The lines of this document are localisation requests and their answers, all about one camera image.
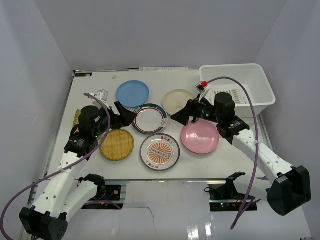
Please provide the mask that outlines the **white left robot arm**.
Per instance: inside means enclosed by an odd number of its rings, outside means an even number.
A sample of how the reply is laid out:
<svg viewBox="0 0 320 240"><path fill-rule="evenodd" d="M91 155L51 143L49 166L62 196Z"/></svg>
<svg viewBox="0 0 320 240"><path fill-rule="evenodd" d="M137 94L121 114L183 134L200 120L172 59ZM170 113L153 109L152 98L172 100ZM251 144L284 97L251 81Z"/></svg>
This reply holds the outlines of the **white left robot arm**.
<svg viewBox="0 0 320 240"><path fill-rule="evenodd" d="M28 234L43 240L61 240L73 215L90 199L105 196L102 176L88 174L78 178L78 174L100 148L100 136L106 137L110 130L130 126L137 117L120 102L114 105L117 114L104 103L101 108L89 105L81 109L78 124L73 126L64 147L58 173L48 177L46 188L32 206L23 207L19 213Z"/></svg>

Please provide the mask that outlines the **green rimmed white plate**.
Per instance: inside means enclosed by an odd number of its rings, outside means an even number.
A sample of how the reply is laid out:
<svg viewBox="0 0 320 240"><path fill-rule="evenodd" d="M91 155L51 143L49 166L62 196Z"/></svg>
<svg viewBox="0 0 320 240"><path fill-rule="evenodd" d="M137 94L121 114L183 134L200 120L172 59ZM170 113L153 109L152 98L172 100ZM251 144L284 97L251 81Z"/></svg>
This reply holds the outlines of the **green rimmed white plate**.
<svg viewBox="0 0 320 240"><path fill-rule="evenodd" d="M167 112L159 105L146 103L137 107L137 114L132 123L133 128L144 135L153 135L161 132L168 123Z"/></svg>

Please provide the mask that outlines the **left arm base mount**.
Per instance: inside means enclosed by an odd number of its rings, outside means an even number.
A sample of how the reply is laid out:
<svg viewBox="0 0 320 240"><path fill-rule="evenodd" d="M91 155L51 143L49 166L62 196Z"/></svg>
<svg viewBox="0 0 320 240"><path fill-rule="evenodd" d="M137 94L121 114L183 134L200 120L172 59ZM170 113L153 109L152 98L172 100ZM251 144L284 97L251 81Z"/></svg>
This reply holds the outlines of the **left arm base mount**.
<svg viewBox="0 0 320 240"><path fill-rule="evenodd" d="M121 210L121 185L99 186L97 194L91 198L83 207L84 210Z"/></svg>

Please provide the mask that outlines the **blue round plate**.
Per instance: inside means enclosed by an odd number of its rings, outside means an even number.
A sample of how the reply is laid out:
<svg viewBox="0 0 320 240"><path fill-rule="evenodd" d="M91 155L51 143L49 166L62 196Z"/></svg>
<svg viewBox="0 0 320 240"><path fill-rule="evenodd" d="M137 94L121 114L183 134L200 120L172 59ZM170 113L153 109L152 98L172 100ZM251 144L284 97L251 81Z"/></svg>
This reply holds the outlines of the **blue round plate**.
<svg viewBox="0 0 320 240"><path fill-rule="evenodd" d="M126 108L136 108L145 104L150 96L148 86L138 80L121 84L116 91L116 99Z"/></svg>

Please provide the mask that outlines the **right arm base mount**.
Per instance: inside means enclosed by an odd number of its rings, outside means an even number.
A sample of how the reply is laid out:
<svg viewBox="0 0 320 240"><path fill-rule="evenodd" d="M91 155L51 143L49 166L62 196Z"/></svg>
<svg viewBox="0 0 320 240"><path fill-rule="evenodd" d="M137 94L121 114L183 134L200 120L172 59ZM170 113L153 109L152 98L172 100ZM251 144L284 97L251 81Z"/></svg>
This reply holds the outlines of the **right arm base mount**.
<svg viewBox="0 0 320 240"><path fill-rule="evenodd" d="M214 180L207 184L204 192L209 194L209 207L213 212L238 212L245 199L245 193L236 190L234 181L244 176L244 172L236 172L226 179Z"/></svg>

